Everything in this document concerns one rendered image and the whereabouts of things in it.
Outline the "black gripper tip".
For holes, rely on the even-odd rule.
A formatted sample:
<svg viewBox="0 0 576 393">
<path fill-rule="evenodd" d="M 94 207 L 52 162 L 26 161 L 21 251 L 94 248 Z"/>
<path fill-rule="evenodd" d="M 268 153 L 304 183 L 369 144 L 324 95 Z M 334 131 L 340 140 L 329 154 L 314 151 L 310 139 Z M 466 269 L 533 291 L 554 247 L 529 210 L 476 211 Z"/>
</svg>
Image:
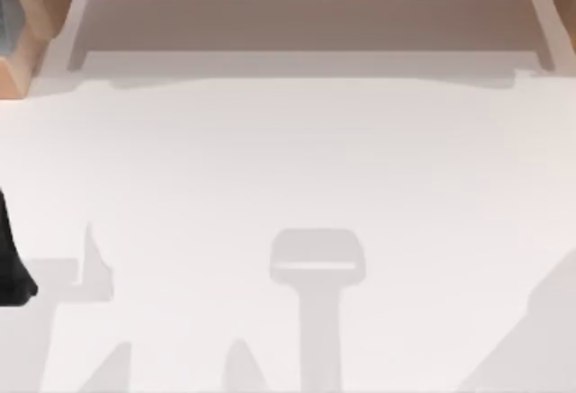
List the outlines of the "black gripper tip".
<svg viewBox="0 0 576 393">
<path fill-rule="evenodd" d="M 38 290 L 16 249 L 5 195 L 0 189 L 0 307 L 21 307 Z"/>
</svg>

